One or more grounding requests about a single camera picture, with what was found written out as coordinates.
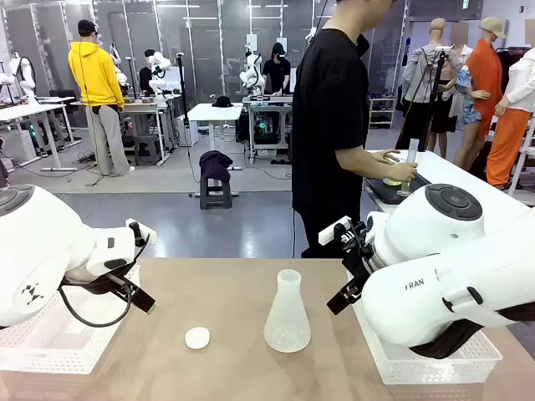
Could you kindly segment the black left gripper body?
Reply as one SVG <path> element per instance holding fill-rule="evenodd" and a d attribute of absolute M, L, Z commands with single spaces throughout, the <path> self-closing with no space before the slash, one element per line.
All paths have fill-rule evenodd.
<path fill-rule="evenodd" d="M 84 271 L 86 278 L 64 277 L 61 287 L 82 287 L 89 293 L 127 293 L 128 290 L 136 292 L 138 286 L 126 277 L 134 266 L 134 262 L 105 261 L 101 267 L 104 270 L 96 276 Z"/>

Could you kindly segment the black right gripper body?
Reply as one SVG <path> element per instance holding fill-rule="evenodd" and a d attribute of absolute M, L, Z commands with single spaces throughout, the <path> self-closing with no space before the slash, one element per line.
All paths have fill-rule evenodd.
<path fill-rule="evenodd" d="M 375 270 L 371 264 L 373 255 L 371 248 L 362 244 L 353 245 L 347 250 L 342 264 L 352 277 L 349 280 L 349 288 L 362 289 L 364 287 Z"/>

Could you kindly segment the person's left hand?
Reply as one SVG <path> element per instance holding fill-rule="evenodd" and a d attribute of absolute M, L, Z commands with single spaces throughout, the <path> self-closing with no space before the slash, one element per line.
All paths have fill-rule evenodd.
<path fill-rule="evenodd" d="M 371 155 L 374 157 L 375 160 L 382 164 L 387 165 L 393 165 L 395 163 L 398 163 L 400 159 L 397 157 L 397 155 L 400 152 L 398 150 L 380 150 L 372 152 Z"/>

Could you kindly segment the person's right hand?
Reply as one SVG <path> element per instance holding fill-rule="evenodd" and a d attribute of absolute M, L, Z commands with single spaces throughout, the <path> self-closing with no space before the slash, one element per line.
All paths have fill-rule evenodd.
<path fill-rule="evenodd" d="M 388 178 L 399 182 L 410 182 L 417 174 L 417 163 L 405 162 L 389 166 Z"/>

